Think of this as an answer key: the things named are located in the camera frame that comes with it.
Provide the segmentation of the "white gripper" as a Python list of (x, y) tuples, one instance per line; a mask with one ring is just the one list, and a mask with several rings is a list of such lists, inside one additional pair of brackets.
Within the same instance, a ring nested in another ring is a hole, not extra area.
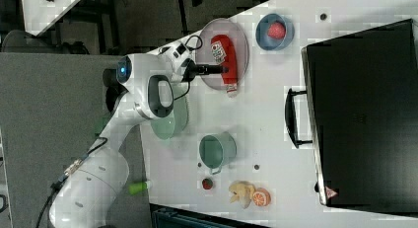
[[(192, 69), (196, 66), (191, 50), (181, 41), (164, 46), (157, 55), (158, 73), (166, 76), (171, 83), (191, 82), (194, 79)], [(197, 75), (228, 73), (229, 68), (222, 65), (198, 64), (195, 67)]]

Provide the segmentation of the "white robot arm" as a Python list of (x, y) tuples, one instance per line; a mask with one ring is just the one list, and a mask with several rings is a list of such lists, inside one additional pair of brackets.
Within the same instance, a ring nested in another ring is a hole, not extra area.
[(126, 92), (89, 151), (72, 163), (54, 186), (57, 195), (48, 211), (54, 228), (106, 226), (108, 210), (129, 176), (129, 166), (119, 149), (130, 130), (173, 111), (173, 85), (229, 71), (220, 64), (196, 63), (192, 51), (177, 40), (158, 54), (132, 53), (117, 62), (115, 79)]

